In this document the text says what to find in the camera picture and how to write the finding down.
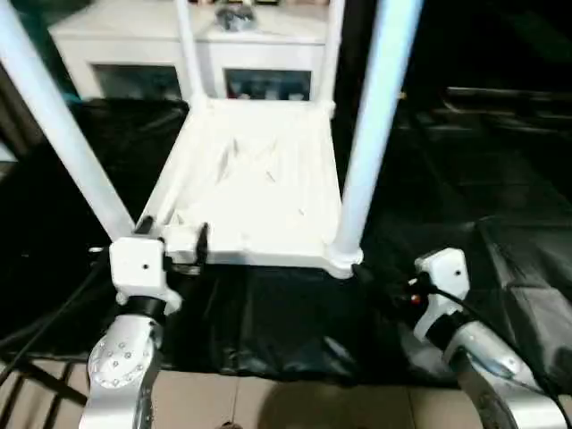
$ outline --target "cabinet door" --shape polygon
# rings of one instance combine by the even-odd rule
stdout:
[[[228,98],[308,101],[311,71],[225,69]]]
[[[59,40],[81,98],[189,98],[181,45],[171,40]]]
[[[232,82],[228,79],[233,71],[304,72],[299,76],[309,73],[309,98],[313,99],[317,94],[324,45],[201,42],[197,47],[205,88],[211,97],[229,96]]]

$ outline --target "black plastic sheet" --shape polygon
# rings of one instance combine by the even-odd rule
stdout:
[[[75,113],[137,216],[185,107],[94,103]],[[341,123],[343,118],[333,128],[344,165],[350,132]],[[551,143],[558,156],[568,142]],[[518,135],[395,130],[363,249],[382,289],[412,275],[419,255],[462,248],[471,280],[468,301],[570,393],[571,196],[558,175],[538,173],[528,154]],[[0,183],[0,198],[9,207],[0,213],[6,225],[2,338],[56,308],[88,270],[88,247],[105,244],[105,235],[48,146]],[[201,282],[173,276],[170,283],[185,301],[165,333],[167,367],[347,384],[454,383],[439,354],[380,311],[370,290],[355,280],[310,269],[208,266]],[[18,315],[11,316],[15,308]],[[86,359],[115,311],[112,285],[102,282],[34,356]]]

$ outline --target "floor tile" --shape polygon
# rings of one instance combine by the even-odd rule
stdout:
[[[240,380],[235,422],[244,429],[413,428],[401,387]]]
[[[34,362],[48,373],[60,376],[63,364],[59,362]],[[21,388],[7,429],[42,429],[54,394],[32,381],[26,381]]]
[[[75,390],[85,395],[88,394],[88,375],[85,365],[77,364],[73,367],[68,384]],[[78,429],[82,413],[83,407],[69,400],[63,400],[55,420],[54,429]]]
[[[4,367],[5,367],[4,363],[0,362],[0,371],[4,370]],[[8,379],[2,385],[2,387],[0,387],[0,410],[4,408],[6,401],[10,397],[14,383],[16,382],[17,378],[18,375],[16,373],[11,373]]]
[[[473,403],[463,391],[410,388],[416,429],[481,429]]]
[[[153,389],[154,428],[215,429],[231,420],[238,379],[163,371]]]

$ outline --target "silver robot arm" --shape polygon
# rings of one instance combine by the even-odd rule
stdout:
[[[207,232],[204,225],[194,275],[206,261]],[[109,257],[121,313],[89,356],[90,388],[80,429],[150,429],[164,322],[181,307],[181,296],[167,285],[161,240],[121,238],[109,248]]]
[[[416,269],[439,290],[464,299],[469,290],[461,250],[447,248],[416,261]],[[462,315],[458,304],[431,294],[414,326],[421,341],[443,350],[444,362],[473,401],[484,429],[566,429],[555,400],[534,379],[510,345],[479,321]]]

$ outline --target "black cable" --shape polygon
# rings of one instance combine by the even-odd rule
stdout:
[[[564,421],[566,422],[566,427],[568,429],[572,429],[572,423],[570,422],[570,418],[568,417],[567,411],[564,409],[562,402],[558,395],[552,389],[552,381],[550,380],[549,376],[541,369],[535,367],[532,362],[526,358],[524,353],[520,351],[516,344],[513,343],[506,335],[504,335],[496,326],[493,326],[476,308],[471,306],[470,304],[466,303],[463,299],[456,297],[455,295],[451,295],[446,290],[441,290],[434,285],[428,285],[426,288],[423,288],[422,291],[424,293],[430,293],[435,295],[441,295],[446,299],[454,302],[455,304],[459,305],[463,308],[471,317],[473,317],[476,321],[480,322],[481,324],[485,325],[489,328],[492,332],[495,333],[502,341],[504,341],[509,347],[511,347],[514,352],[522,359],[522,361],[530,368],[531,373],[533,374],[534,379],[538,383],[538,385],[546,391],[548,397],[554,401],[556,406],[559,408],[560,413],[564,417]]]
[[[88,277],[83,281],[83,283],[76,289],[71,296],[63,303],[63,305],[52,315],[50,315],[46,322],[37,330],[34,336],[20,349],[12,361],[6,365],[2,373],[0,373],[0,387],[8,379],[12,371],[18,365],[18,363],[25,358],[26,353],[36,344],[38,340],[47,332],[47,330],[54,324],[54,322],[67,310],[67,308],[87,289],[91,286],[91,283],[99,276],[99,274],[109,265],[109,252],[107,249],[101,252],[99,258],[97,259],[95,265],[93,266]]]
[[[102,294],[101,290],[86,291],[86,293],[82,297],[82,301],[85,299],[97,298],[97,297],[101,296],[101,294]],[[73,303],[72,306],[68,307],[66,313],[69,314],[69,313],[72,313],[73,311],[77,310],[77,307],[81,307],[81,305],[83,303],[82,301]],[[55,311],[52,311],[52,312],[48,313],[47,315],[42,315],[41,317],[39,317],[35,321],[31,322],[30,324],[27,324],[26,326],[19,329],[18,331],[12,332],[10,335],[3,337],[0,340],[0,353],[4,352],[4,349],[11,347],[14,343],[22,341],[26,337],[29,337],[32,333],[37,331],[43,324],[45,324],[46,321],[50,317],[52,317],[55,313],[57,313],[57,311],[58,310],[56,309]]]

